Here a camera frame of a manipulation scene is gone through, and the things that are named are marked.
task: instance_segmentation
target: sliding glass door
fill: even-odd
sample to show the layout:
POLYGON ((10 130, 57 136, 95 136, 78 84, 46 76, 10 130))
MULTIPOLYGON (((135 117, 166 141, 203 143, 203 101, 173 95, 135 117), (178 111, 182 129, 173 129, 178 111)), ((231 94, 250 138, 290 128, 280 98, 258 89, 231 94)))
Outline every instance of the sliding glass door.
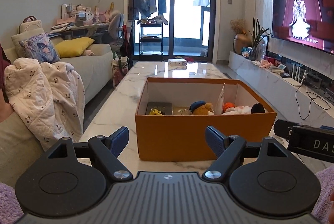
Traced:
POLYGON ((134 56, 161 54, 164 59, 189 56, 212 61, 215 22, 215 0, 129 0, 129 19, 133 25, 134 56), (143 27, 140 19, 162 16, 161 27, 143 27), (161 36, 161 42, 141 43, 143 36, 161 36))

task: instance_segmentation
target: pink fabric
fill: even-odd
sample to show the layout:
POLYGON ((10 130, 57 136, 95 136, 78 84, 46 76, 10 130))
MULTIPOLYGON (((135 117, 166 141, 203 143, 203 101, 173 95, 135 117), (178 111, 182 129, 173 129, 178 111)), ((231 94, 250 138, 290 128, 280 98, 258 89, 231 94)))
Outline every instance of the pink fabric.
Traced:
POLYGON ((321 192, 312 215, 321 223, 327 224, 329 209, 332 206, 329 196, 334 189, 334 165, 316 173, 316 176, 321 184, 321 192))
POLYGON ((15 223, 22 216, 23 212, 16 199, 14 189, 0 183, 0 224, 15 223))
POLYGON ((4 70, 7 66, 9 66, 10 63, 8 63, 6 60, 2 58, 2 48, 0 43, 0 89, 4 87, 4 70))

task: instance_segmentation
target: white marble tabletop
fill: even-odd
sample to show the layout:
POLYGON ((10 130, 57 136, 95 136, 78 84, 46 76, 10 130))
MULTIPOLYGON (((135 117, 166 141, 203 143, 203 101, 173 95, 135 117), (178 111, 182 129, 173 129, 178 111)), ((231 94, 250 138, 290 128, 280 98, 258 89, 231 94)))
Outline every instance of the white marble tabletop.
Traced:
MULTIPOLYGON (((182 68, 170 67, 168 62, 137 62, 94 117, 80 141, 86 142, 96 135, 109 136, 120 127, 126 126, 130 132, 129 143, 118 159, 132 172, 134 177, 138 171, 197 171, 202 174, 212 161, 145 162, 139 159, 135 112, 147 77, 227 79, 213 64, 208 63, 189 63, 186 68, 182 68)), ((79 161, 90 164, 89 159, 79 161)))

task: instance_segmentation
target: tv stand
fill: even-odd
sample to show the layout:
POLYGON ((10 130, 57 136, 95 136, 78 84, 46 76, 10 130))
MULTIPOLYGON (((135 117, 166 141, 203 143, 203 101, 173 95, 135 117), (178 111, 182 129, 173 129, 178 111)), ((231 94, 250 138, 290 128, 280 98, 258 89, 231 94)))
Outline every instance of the tv stand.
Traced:
MULTIPOLYGON (((329 101, 327 103, 332 107, 329 110, 324 110, 312 102, 310 115, 307 119, 302 120, 299 116, 296 102, 296 90, 298 87, 286 82, 279 74, 272 73, 268 69, 261 69, 242 55, 234 52, 230 52, 228 66, 253 86, 287 120, 312 127, 320 127, 322 125, 334 127, 334 105, 329 101)), ((300 106, 300 115, 305 118, 309 112, 311 100, 306 93, 305 85, 299 88, 297 99, 300 106)), ((315 102, 326 109, 328 108, 328 105, 319 98, 315 99, 315 102)), ((324 162, 324 164, 326 167, 332 165, 327 162, 324 162)))

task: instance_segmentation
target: orange box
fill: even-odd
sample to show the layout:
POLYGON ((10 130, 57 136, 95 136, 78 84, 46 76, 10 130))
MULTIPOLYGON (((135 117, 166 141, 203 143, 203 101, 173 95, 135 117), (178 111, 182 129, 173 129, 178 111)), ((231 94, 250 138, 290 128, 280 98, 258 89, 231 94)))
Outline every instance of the orange box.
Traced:
POLYGON ((214 126, 224 135, 237 134, 261 142, 275 122, 276 112, 249 86, 231 79, 147 78, 135 120, 139 158, 155 162, 187 162, 216 159, 205 141, 205 129, 214 126), (224 86, 224 102, 236 106, 261 103, 263 114, 214 116, 147 116, 148 102, 170 102, 190 106, 203 100, 213 109, 224 86))

